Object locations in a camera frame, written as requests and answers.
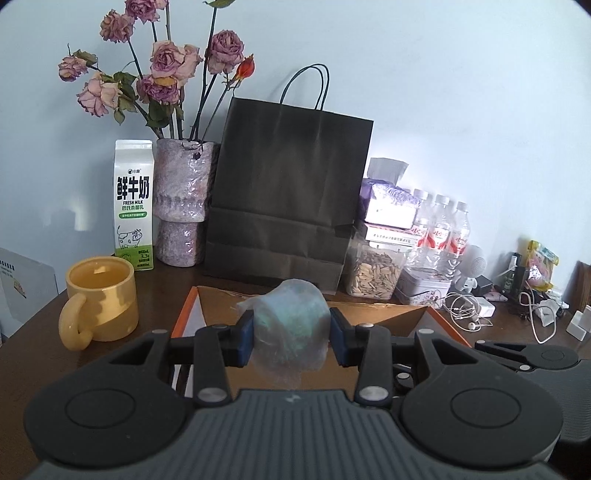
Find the brown tabletop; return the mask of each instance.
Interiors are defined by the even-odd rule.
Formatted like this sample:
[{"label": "brown tabletop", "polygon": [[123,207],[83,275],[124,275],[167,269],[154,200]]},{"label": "brown tabletop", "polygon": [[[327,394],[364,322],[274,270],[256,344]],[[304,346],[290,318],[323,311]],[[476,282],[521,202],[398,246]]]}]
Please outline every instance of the brown tabletop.
[{"label": "brown tabletop", "polygon": [[[193,286],[206,285],[245,294],[261,294],[269,290],[268,287],[207,277],[200,268],[174,268],[159,262],[154,270],[137,272],[136,283],[139,326],[126,339],[92,342],[82,352],[66,350],[57,333],[59,314],[67,300],[66,294],[61,293],[0,348],[0,479],[21,478],[37,464],[22,426],[22,415],[31,397],[42,387],[145,332],[171,330]],[[358,301],[343,293],[330,299]],[[472,343],[478,339],[533,342],[529,323],[509,314],[506,305],[497,305],[494,326],[478,333],[465,333],[465,337]],[[558,322],[558,331],[550,343],[571,347],[582,358],[591,358],[591,347],[587,342],[581,345],[566,333],[568,321],[565,318]],[[546,331],[538,333],[539,336],[546,334]]]}]

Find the orange flower bud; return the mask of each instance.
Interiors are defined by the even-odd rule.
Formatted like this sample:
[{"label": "orange flower bud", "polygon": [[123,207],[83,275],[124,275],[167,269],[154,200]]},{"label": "orange flower bud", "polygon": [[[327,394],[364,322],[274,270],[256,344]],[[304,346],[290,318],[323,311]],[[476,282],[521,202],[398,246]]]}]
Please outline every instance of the orange flower bud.
[{"label": "orange flower bud", "polygon": [[253,73],[255,73],[255,61],[253,59],[253,55],[250,55],[249,57],[242,60],[236,69],[236,76],[234,77],[234,80],[241,82],[244,79],[247,79]]}]

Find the dried rose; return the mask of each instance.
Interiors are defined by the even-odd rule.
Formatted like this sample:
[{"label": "dried rose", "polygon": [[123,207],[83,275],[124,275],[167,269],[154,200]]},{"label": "dried rose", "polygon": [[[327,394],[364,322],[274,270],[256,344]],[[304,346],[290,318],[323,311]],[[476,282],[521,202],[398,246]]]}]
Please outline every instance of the dried rose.
[{"label": "dried rose", "polygon": [[250,55],[240,63],[236,69],[236,75],[234,75],[233,80],[241,82],[255,73],[255,60],[253,57],[254,55]]},{"label": "dried rose", "polygon": [[244,43],[231,30],[222,30],[212,37],[207,69],[212,75],[230,73],[244,56]]},{"label": "dried rose", "polygon": [[160,18],[156,9],[163,3],[162,0],[125,0],[125,13],[135,20],[139,18],[142,23],[155,22]]},{"label": "dried rose", "polygon": [[145,95],[156,100],[157,102],[175,104],[180,99],[177,84],[173,85],[159,85],[152,75],[148,75],[141,80],[141,86],[138,85],[138,95],[145,100]]},{"label": "dried rose", "polygon": [[100,23],[100,36],[112,42],[127,42],[134,33],[135,20],[129,15],[120,15],[115,10],[107,13]]},{"label": "dried rose", "polygon": [[105,83],[101,80],[100,72],[96,72],[89,82],[84,84],[84,90],[78,95],[78,103],[91,115],[103,116],[109,111],[105,105],[112,109],[117,108],[119,102],[118,83]]},{"label": "dried rose", "polygon": [[72,56],[64,57],[57,67],[60,69],[60,78],[64,82],[73,82],[80,75],[88,72],[86,60]]},{"label": "dried rose", "polygon": [[170,40],[158,41],[154,43],[150,58],[152,76],[159,85],[177,83],[182,87],[195,76],[195,69],[202,60],[199,49],[193,45],[177,47]]}]

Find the yellow mug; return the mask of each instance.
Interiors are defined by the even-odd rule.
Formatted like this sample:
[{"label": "yellow mug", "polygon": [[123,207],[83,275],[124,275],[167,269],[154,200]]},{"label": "yellow mug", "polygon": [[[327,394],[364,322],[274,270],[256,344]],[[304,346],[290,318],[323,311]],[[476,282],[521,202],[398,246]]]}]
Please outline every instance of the yellow mug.
[{"label": "yellow mug", "polygon": [[68,350],[84,350],[91,340],[119,340],[137,327],[134,268],[127,260],[87,258],[70,267],[66,284],[69,300],[59,330]]}]

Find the cow illustration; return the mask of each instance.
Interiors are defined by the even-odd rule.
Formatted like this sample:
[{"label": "cow illustration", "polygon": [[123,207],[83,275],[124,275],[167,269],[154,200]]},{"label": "cow illustration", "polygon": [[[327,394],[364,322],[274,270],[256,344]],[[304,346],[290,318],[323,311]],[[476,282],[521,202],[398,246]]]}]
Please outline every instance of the cow illustration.
[{"label": "cow illustration", "polygon": [[121,225],[117,227],[119,248],[131,248],[137,247],[139,245],[139,241],[142,238],[142,230],[136,229],[133,232],[119,233],[119,228],[121,228]]}]

